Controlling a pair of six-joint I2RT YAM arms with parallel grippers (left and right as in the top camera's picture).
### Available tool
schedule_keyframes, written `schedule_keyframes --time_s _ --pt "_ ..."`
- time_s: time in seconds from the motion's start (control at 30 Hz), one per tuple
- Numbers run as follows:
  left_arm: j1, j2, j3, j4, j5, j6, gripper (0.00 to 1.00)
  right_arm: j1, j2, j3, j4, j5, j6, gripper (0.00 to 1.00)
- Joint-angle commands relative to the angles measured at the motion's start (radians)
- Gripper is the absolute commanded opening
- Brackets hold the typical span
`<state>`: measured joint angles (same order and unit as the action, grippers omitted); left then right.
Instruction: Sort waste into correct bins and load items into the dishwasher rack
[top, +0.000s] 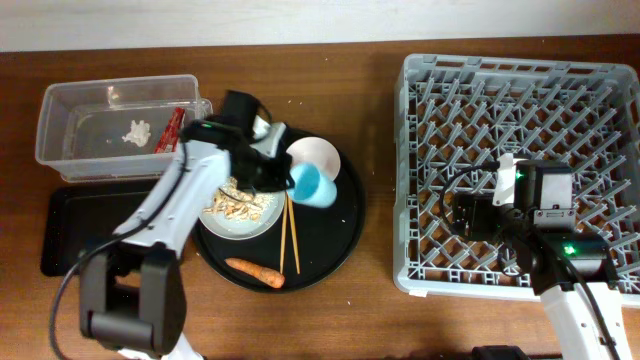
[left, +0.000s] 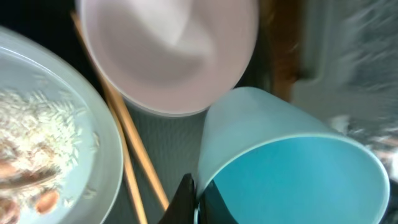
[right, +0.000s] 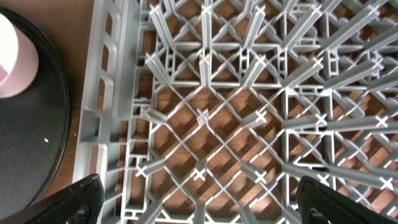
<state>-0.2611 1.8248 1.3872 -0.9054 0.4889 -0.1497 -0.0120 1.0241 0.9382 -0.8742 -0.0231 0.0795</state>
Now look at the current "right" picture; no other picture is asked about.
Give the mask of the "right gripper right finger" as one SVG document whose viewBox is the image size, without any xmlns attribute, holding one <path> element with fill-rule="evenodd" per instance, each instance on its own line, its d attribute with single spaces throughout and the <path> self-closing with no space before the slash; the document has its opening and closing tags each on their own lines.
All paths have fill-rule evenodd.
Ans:
<svg viewBox="0 0 398 224">
<path fill-rule="evenodd" d="M 303 176 L 297 189 L 302 223 L 397 223 L 340 194 L 316 179 Z"/>
</svg>

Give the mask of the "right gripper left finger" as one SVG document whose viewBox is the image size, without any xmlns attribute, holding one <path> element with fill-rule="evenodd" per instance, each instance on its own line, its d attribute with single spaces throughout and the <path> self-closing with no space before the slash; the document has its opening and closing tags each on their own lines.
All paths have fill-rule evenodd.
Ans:
<svg viewBox="0 0 398 224">
<path fill-rule="evenodd" d="M 3 218 L 1 223 L 96 223 L 103 204 L 101 177 L 90 174 L 42 201 Z"/>
</svg>

